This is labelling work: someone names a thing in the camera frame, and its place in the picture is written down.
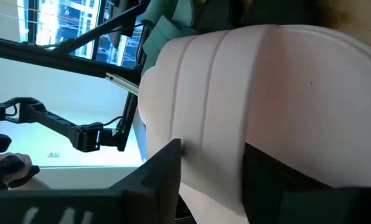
hand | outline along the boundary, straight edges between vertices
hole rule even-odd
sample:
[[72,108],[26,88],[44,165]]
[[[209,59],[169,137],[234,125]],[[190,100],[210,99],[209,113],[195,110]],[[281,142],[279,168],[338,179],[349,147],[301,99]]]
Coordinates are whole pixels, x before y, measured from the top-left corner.
[[3,159],[6,158],[7,156],[16,156],[18,159],[20,159],[24,163],[24,168],[21,171],[16,172],[15,174],[4,176],[3,182],[5,184],[8,184],[14,180],[19,180],[19,179],[24,178],[29,173],[30,169],[32,168],[32,160],[28,155],[21,154],[21,153],[7,152],[4,154],[0,154],[0,162],[3,161]]

floor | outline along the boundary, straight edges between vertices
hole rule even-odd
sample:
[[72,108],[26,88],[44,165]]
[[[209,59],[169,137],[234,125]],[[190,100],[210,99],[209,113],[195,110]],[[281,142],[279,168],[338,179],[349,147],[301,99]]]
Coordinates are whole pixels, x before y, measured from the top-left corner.
[[[371,0],[316,0],[322,26],[337,29],[371,45]],[[247,10],[253,0],[241,0]]]

robotic arm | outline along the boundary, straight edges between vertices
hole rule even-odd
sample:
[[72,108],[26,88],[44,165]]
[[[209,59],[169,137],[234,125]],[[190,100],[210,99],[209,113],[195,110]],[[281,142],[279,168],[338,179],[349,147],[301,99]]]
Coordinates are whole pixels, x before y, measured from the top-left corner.
[[[6,109],[14,107],[14,114],[7,114]],[[92,152],[100,149],[100,146],[119,145],[117,133],[118,129],[104,128],[112,123],[103,124],[95,122],[86,125],[73,124],[49,111],[45,106],[34,98],[13,98],[4,103],[0,103],[0,121],[8,121],[15,124],[22,123],[40,123],[65,137],[67,137],[72,146],[82,152]],[[5,152],[11,143],[11,138],[0,134],[0,152]],[[16,156],[7,156],[3,162],[0,162],[0,190],[7,189],[3,184],[2,177],[13,174],[23,168],[24,164]],[[29,174],[23,179],[9,183],[8,187],[19,187],[29,181],[34,175],[39,173],[38,166],[32,166]]]

person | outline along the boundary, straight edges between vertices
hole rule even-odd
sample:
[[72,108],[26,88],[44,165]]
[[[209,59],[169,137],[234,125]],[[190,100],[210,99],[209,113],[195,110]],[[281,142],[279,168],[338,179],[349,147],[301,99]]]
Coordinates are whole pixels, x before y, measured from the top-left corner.
[[4,176],[2,181],[5,184],[8,184],[14,180],[19,180],[19,179],[24,178],[32,168],[32,159],[27,154],[6,152],[3,154],[0,154],[0,162],[2,162],[7,156],[16,156],[18,159],[20,159],[24,163],[24,167],[22,168],[22,170],[20,170],[19,172],[16,172],[15,174]]

